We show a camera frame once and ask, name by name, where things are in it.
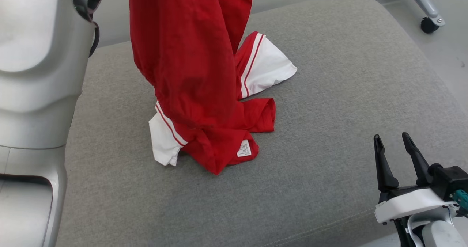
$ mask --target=caster wheel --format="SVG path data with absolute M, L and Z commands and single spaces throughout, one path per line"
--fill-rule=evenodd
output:
M 438 28 L 439 26 L 435 25 L 429 17 L 425 17 L 421 21 L 421 30 L 427 34 L 435 32 Z

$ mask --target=white floor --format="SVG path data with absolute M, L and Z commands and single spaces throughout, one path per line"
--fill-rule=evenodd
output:
M 468 115 L 468 0 L 433 0 L 446 25 L 431 35 L 419 28 L 425 17 L 414 0 L 377 0 L 399 22 L 424 52 L 435 71 Z M 455 226 L 468 242 L 468 219 L 457 218 Z M 400 246 L 397 234 L 362 247 Z

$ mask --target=white fabric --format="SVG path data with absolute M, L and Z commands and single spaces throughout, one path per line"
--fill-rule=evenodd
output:
M 154 160 L 164 166 L 175 166 L 177 155 L 187 142 L 176 132 L 172 121 L 163 114 L 159 102 L 155 108 L 156 115 L 148 122 Z
M 249 62 L 242 74 L 242 97 L 262 92 L 291 78 L 297 67 L 264 34 L 258 33 Z
M 249 62 L 241 76 L 242 97 L 262 92 L 289 79 L 297 71 L 291 61 L 264 34 L 254 40 Z M 156 103 L 156 115 L 149 121 L 154 160 L 162 165 L 177 164 L 177 155 L 187 142 L 176 132 L 174 124 Z

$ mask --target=clothing label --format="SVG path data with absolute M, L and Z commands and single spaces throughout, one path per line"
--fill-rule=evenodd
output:
M 252 154 L 252 151 L 250 150 L 249 141 L 247 139 L 242 140 L 241 148 L 239 148 L 239 151 L 237 152 L 237 156 L 246 157 L 246 156 L 250 156 L 251 154 Z

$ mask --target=gray cushion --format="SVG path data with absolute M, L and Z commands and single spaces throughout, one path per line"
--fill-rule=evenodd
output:
M 298 67 L 259 156 L 219 176 L 188 155 L 152 156 L 154 91 L 130 43 L 89 60 L 67 144 L 58 246 L 355 246 L 394 232 L 373 215 L 379 133 L 401 185 L 415 183 L 402 132 L 429 164 L 467 168 L 468 121 L 421 51 L 373 0 L 295 4 L 251 16 Z

